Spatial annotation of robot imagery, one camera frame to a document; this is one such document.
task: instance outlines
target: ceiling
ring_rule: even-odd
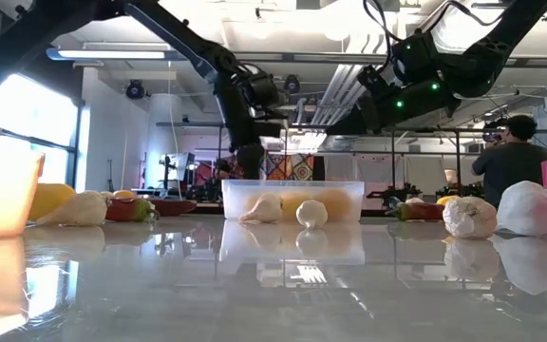
[[[296,9],[303,0],[160,0],[160,4],[178,18],[187,18],[189,27],[202,37],[224,45],[231,51],[352,52],[385,53],[381,29],[364,13],[355,0],[337,0],[319,10]],[[496,0],[464,0],[466,6],[475,2]],[[402,0],[403,5],[420,5],[420,9],[390,14],[391,28],[402,35],[406,28],[421,23],[442,0]],[[30,5],[30,0],[0,0],[0,9],[15,16],[14,8]],[[255,17],[260,7],[261,18]],[[499,11],[475,9],[484,21],[492,20]],[[486,34],[480,27],[456,10],[450,10],[436,27],[439,49],[461,52]],[[92,22],[59,37],[60,48],[150,49],[169,47],[155,34],[130,17],[106,22]],[[515,49],[516,57],[547,57],[547,22],[540,22]],[[301,94],[293,96],[321,98],[338,65],[299,63],[260,63],[261,68],[282,80],[298,76]],[[196,74],[188,62],[104,61],[100,77],[122,91],[130,79],[143,79],[151,92],[172,92],[183,97],[190,120],[219,120],[210,87]],[[547,68],[505,69],[492,94],[510,94],[520,89],[523,94],[538,93],[547,87]],[[466,124],[497,105],[513,103],[523,96],[494,96],[495,103],[465,101],[452,120],[439,113],[430,113],[412,124]]]

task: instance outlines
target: window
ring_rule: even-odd
[[[0,85],[0,128],[67,146],[76,124],[77,107],[68,97],[20,75]]]
[[[36,143],[31,143],[21,139],[0,136],[0,143],[10,148],[18,148],[41,152],[46,155],[44,162],[44,172],[39,178],[41,183],[65,183],[66,182],[66,164],[68,162],[68,152],[60,148],[47,147]]]

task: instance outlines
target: fluorescent light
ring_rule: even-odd
[[[163,51],[101,51],[101,50],[59,50],[58,53],[65,58],[72,59],[123,59],[123,60],[147,60],[164,59]]]

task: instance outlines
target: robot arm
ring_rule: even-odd
[[[369,96],[327,130],[366,134],[444,108],[452,117],[461,98],[485,95],[510,54],[547,11],[547,0],[515,0],[489,34],[463,54],[440,53],[431,30],[416,31],[391,47],[391,64],[403,86],[388,84],[380,70],[365,67],[358,76]]]
[[[263,155],[259,136],[279,137],[281,126],[256,122],[249,114],[249,106],[267,110],[278,102],[271,76],[262,70],[250,71],[231,51],[196,35],[157,0],[34,0],[32,7],[0,36],[0,84],[45,51],[59,35],[93,20],[121,15],[131,15],[151,29],[187,57],[198,74],[214,86],[229,130],[230,151],[236,151],[245,178],[258,179]]]

